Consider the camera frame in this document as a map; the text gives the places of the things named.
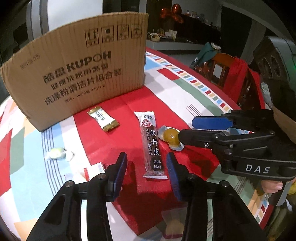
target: snack wrapper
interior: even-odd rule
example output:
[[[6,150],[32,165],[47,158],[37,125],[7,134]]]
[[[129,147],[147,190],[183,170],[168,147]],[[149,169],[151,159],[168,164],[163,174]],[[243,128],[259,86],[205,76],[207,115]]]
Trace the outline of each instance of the snack wrapper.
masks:
[[[155,115],[153,111],[135,112],[142,134],[146,173],[143,177],[168,179],[160,156]]]
[[[44,154],[44,159],[47,161],[50,159],[71,161],[73,157],[74,153],[66,151],[63,147],[52,148]]]
[[[184,149],[184,144],[179,141],[178,134],[180,133],[179,130],[173,127],[167,127],[163,125],[158,129],[158,138],[167,142],[170,149],[176,151],[182,151]]]
[[[99,123],[103,131],[109,131],[119,126],[118,121],[109,116],[100,106],[92,108],[88,114]]]

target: small paper packet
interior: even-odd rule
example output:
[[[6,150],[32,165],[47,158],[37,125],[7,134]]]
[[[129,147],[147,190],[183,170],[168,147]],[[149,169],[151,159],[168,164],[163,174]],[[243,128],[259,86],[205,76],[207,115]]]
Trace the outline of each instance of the small paper packet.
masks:
[[[103,131],[109,131],[119,126],[118,121],[109,116],[100,106],[91,109],[88,114],[99,123]]]
[[[100,173],[105,173],[105,168],[101,162],[84,168],[84,175],[87,182]]]

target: green cloth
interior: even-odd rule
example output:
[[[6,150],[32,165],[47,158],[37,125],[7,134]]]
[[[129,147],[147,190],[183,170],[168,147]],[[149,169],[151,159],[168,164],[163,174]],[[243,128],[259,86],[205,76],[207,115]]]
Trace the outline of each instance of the green cloth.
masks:
[[[200,50],[195,60],[191,63],[190,68],[194,69],[196,66],[201,67],[204,62],[209,61],[216,55],[216,50],[213,49],[210,43],[206,43]]]

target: balloon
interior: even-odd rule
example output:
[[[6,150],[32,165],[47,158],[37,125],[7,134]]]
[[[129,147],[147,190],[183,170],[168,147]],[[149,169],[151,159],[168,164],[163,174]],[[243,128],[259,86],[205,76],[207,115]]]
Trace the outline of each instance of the balloon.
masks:
[[[172,6],[172,13],[175,13],[175,14],[178,14],[178,15],[182,13],[182,9],[181,9],[180,4],[175,3]]]
[[[174,19],[176,22],[179,22],[179,23],[184,23],[184,20],[181,16],[179,16],[176,12],[182,12],[182,9],[180,7],[179,4],[174,4],[173,7],[172,7],[172,11],[168,8],[163,8],[160,12],[160,17],[161,18],[167,18],[167,17],[171,17],[172,19]]]
[[[170,17],[172,15],[172,12],[168,9],[168,8],[163,8],[160,12],[160,17],[161,18],[167,18]]]
[[[173,14],[172,18],[178,23],[184,23],[184,19],[179,15]]]

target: tablecloth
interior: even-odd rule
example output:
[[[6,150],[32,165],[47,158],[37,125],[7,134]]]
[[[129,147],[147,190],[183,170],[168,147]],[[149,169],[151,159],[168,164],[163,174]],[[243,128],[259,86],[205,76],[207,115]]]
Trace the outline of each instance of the tablecloth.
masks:
[[[146,60],[143,88],[100,104],[120,123],[118,129],[108,133],[104,133],[87,114],[89,109],[39,132],[11,97],[2,103],[0,215],[21,240],[26,240],[37,219],[66,180],[70,178],[76,183],[86,181],[81,174],[84,168],[99,162],[112,164],[120,151],[128,154],[129,165],[120,197],[115,203],[107,203],[113,240],[181,239],[180,233],[174,233],[169,228],[172,220],[184,223],[185,204],[176,201],[169,181],[155,182],[142,177],[145,169],[141,135],[133,112],[152,110],[158,127],[165,124],[184,129],[192,128],[194,116],[221,115],[238,106],[216,86],[173,58],[147,49]],[[54,147],[72,151],[74,158],[70,162],[45,160],[45,152]],[[161,142],[163,159],[169,151],[167,144]],[[266,195],[260,196],[248,179],[223,174],[210,150],[189,147],[175,154],[179,162],[204,180],[230,182],[260,226],[266,225],[271,205]],[[211,240],[211,202],[208,203],[208,210],[207,240]],[[81,207],[81,232],[82,239],[87,240],[86,201]]]

